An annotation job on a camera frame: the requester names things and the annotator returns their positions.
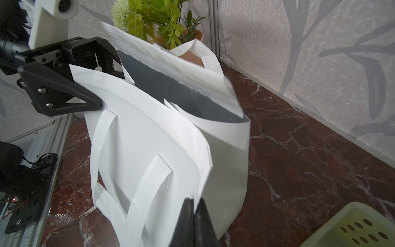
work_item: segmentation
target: white tote bag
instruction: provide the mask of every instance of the white tote bag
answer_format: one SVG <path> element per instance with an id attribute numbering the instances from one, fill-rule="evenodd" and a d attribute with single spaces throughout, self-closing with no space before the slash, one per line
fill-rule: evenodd
<path id="1" fill-rule="evenodd" d="M 213 169 L 203 192 L 217 239 L 239 214 L 247 190 L 250 120 L 215 54 L 199 40 L 171 51 L 102 23 L 125 77 L 194 123 L 208 141 Z M 178 56 L 191 52 L 204 68 Z"/>
<path id="2" fill-rule="evenodd" d="M 167 247 L 184 199 L 193 198 L 196 210 L 203 193 L 212 168 L 206 139 L 179 112 L 125 80 L 70 69 L 74 81 L 103 104 L 85 112 L 93 203 L 122 247 Z"/>

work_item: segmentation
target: plant pot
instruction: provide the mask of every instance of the plant pot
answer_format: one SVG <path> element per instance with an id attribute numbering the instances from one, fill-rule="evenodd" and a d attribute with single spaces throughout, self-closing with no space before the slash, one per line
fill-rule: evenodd
<path id="1" fill-rule="evenodd" d="M 193 30 L 193 32 L 191 33 L 191 35 L 188 34 L 188 31 L 186 29 L 184 29 L 184 31 L 182 32 L 182 37 L 184 39 L 184 42 L 188 42 L 194 39 L 198 39 L 200 40 L 200 42 L 204 42 L 204 35 L 200 30 Z"/>

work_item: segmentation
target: artificial plant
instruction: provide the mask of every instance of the artificial plant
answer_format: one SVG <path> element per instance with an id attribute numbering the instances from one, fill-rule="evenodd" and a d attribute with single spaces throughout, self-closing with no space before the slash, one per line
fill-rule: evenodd
<path id="1" fill-rule="evenodd" d="M 193 40 L 196 37 L 197 32 L 195 31 L 195 28 L 200 25 L 200 21 L 203 20 L 204 18 L 205 17 L 201 17 L 200 15 L 198 18 L 192 17 L 191 10 L 188 11 L 186 17 L 184 15 L 184 24 L 186 27 L 186 32 L 184 32 L 183 40 L 185 42 Z"/>
<path id="2" fill-rule="evenodd" d="M 185 27 L 179 21 L 182 4 L 186 1 L 189 0 L 116 0 L 111 15 L 117 28 L 172 49 L 184 42 L 182 34 Z M 197 26 L 195 22 L 187 30 Z"/>

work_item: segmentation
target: brown marble surface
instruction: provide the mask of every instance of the brown marble surface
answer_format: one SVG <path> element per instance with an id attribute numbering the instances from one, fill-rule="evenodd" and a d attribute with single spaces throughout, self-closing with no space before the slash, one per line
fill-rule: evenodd
<path id="1" fill-rule="evenodd" d="M 248 190 L 222 247 L 299 246 L 348 202 L 395 222 L 395 169 L 222 65 L 251 119 Z M 41 246 L 119 246 L 92 203 L 90 140 L 73 123 Z"/>

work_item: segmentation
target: light green plastic basket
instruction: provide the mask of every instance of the light green plastic basket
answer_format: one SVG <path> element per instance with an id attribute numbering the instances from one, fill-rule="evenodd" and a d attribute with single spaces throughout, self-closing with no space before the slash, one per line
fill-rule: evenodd
<path id="1" fill-rule="evenodd" d="M 395 225 L 360 202 L 351 202 L 300 247 L 395 247 Z"/>

